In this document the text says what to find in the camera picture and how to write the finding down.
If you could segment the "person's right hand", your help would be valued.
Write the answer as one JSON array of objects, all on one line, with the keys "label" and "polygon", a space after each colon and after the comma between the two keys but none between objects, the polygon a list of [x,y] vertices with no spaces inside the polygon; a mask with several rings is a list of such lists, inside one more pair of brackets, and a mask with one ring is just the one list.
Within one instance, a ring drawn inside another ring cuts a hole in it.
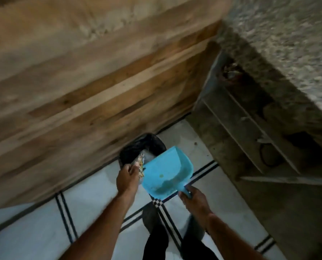
[{"label": "person's right hand", "polygon": [[191,194],[191,198],[189,198],[182,191],[178,191],[178,196],[180,197],[187,210],[198,221],[199,225],[203,229],[207,230],[209,217],[213,214],[213,212],[210,209],[206,196],[194,186],[189,185],[186,189]]}]

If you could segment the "person's left hand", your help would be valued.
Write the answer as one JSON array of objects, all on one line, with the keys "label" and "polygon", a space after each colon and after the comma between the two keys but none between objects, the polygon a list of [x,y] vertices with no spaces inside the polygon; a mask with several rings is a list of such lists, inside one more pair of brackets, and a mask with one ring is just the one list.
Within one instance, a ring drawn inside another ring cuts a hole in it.
[{"label": "person's left hand", "polygon": [[121,169],[116,179],[118,195],[121,196],[125,194],[134,199],[137,193],[139,180],[139,176],[130,176]]}]

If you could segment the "colourful wrapper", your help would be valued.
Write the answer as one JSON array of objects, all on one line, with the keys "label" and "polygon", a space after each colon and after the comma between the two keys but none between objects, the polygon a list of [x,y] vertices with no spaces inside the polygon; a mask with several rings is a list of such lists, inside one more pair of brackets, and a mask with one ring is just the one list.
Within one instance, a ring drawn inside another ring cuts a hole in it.
[{"label": "colourful wrapper", "polygon": [[132,162],[132,165],[135,165],[138,163],[138,168],[139,168],[139,179],[142,179],[144,177],[144,163],[145,163],[145,155],[143,152],[141,152]]}]

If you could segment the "blue plastic dustpan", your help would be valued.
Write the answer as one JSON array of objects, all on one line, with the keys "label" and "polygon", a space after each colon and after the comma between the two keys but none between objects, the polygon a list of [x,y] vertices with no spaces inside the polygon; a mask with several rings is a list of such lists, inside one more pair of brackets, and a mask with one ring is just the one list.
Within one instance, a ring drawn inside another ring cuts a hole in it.
[{"label": "blue plastic dustpan", "polygon": [[141,184],[153,198],[164,200],[185,187],[193,173],[188,156],[173,146],[146,164]]}]

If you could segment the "person's left forearm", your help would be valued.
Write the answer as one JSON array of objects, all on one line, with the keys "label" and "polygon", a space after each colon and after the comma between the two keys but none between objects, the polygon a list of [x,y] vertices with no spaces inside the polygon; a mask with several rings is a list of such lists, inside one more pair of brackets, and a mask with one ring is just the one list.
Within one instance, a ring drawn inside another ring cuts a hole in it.
[{"label": "person's left forearm", "polygon": [[136,192],[131,190],[118,192],[59,260],[111,260],[122,223],[135,196]]}]

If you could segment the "person's right forearm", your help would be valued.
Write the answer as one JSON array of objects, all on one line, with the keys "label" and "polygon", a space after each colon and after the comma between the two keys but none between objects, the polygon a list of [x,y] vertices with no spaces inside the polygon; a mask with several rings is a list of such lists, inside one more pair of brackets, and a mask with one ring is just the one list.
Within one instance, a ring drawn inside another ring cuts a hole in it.
[{"label": "person's right forearm", "polygon": [[224,260],[266,260],[213,213],[207,216],[206,231]]}]

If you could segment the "black lined trash bin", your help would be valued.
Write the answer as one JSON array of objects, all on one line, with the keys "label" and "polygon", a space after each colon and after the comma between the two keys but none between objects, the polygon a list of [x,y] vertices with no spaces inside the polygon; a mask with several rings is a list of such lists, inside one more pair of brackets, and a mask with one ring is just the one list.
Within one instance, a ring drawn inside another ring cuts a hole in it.
[{"label": "black lined trash bin", "polygon": [[161,155],[167,150],[165,144],[155,134],[145,133],[127,144],[122,148],[118,155],[120,168],[125,164],[131,164],[133,160],[143,152],[145,155],[145,169],[146,164],[152,161],[157,156]]}]

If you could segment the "person's black trousers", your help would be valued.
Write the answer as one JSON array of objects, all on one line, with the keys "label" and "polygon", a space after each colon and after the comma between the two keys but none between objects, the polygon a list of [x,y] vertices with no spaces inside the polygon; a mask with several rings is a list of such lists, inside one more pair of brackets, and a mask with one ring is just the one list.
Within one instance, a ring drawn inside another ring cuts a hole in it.
[{"label": "person's black trousers", "polygon": [[[169,238],[175,238],[175,235],[168,224],[163,223],[160,211],[153,203],[144,207],[141,218],[150,233],[142,260],[166,260]],[[204,235],[204,229],[200,227],[193,215],[190,215],[184,237],[180,241],[174,240],[183,260],[219,260],[216,254],[202,242]]]}]

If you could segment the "large wooden cabinet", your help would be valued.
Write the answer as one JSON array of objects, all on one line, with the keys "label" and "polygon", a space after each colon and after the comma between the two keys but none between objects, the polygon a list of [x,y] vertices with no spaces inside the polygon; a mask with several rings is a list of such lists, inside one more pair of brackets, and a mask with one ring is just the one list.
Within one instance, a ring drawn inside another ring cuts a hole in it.
[{"label": "large wooden cabinet", "polygon": [[189,111],[233,0],[0,0],[0,209]]}]

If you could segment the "concrete shelf unit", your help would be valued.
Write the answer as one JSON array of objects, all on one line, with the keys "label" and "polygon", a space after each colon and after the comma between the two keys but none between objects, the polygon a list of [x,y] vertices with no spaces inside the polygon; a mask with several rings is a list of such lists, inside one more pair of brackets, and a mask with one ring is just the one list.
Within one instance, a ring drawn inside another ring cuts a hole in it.
[{"label": "concrete shelf unit", "polygon": [[322,186],[322,147],[294,122],[230,56],[220,51],[204,83],[190,123],[212,152],[243,154],[236,181]]}]

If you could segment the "speckled granite countertop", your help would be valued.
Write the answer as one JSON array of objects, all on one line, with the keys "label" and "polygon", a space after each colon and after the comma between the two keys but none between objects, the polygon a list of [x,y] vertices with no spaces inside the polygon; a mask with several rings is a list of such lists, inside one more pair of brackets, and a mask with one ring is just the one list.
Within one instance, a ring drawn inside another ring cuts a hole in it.
[{"label": "speckled granite countertop", "polygon": [[322,0],[218,0],[224,49],[322,147]]}]

